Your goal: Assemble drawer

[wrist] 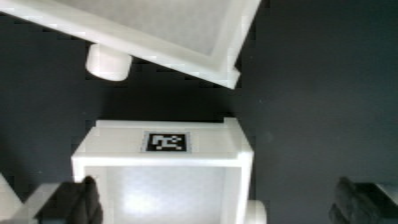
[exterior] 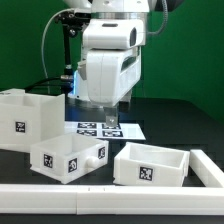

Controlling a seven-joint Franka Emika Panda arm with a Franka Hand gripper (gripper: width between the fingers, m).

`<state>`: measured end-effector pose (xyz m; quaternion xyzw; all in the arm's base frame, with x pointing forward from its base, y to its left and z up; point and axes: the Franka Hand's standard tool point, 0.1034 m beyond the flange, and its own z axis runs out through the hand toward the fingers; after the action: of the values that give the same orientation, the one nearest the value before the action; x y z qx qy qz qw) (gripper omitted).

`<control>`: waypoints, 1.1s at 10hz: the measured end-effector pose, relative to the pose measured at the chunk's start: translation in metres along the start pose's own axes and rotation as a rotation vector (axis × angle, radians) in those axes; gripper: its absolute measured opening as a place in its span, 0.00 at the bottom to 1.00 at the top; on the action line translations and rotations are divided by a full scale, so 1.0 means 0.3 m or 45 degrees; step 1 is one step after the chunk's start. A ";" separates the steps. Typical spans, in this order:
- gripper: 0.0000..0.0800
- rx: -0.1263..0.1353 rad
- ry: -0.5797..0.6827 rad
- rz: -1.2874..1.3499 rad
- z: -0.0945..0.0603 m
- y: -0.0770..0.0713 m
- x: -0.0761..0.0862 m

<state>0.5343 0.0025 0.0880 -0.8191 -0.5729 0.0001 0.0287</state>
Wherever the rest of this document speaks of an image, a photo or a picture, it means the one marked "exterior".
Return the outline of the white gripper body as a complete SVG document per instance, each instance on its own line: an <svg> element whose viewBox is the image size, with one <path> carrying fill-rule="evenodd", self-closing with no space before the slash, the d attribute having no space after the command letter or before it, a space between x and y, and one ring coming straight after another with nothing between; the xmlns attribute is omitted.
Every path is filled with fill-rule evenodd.
<svg viewBox="0 0 224 224"><path fill-rule="evenodd" d="M78 72L92 104L114 107L140 80L141 48L91 49L78 63Z"/></svg>

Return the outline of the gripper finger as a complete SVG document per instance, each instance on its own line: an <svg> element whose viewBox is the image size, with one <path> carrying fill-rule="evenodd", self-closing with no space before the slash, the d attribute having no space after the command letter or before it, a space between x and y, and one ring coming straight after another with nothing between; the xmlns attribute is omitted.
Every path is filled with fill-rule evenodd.
<svg viewBox="0 0 224 224"><path fill-rule="evenodd" d="M104 113L106 117L106 125L116 127L118 124L118 110L116 107L105 107Z"/></svg>

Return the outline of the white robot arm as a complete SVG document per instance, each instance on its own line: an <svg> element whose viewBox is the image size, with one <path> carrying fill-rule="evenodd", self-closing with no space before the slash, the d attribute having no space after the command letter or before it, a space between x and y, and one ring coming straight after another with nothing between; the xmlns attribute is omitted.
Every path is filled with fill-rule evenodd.
<svg viewBox="0 0 224 224"><path fill-rule="evenodd" d="M86 19L82 34L81 61L78 63L84 98L104 109L106 125L118 124L118 105L131 99L132 88L141 76L141 47L149 36L148 14L168 14L184 0L64 0Z"/></svg>

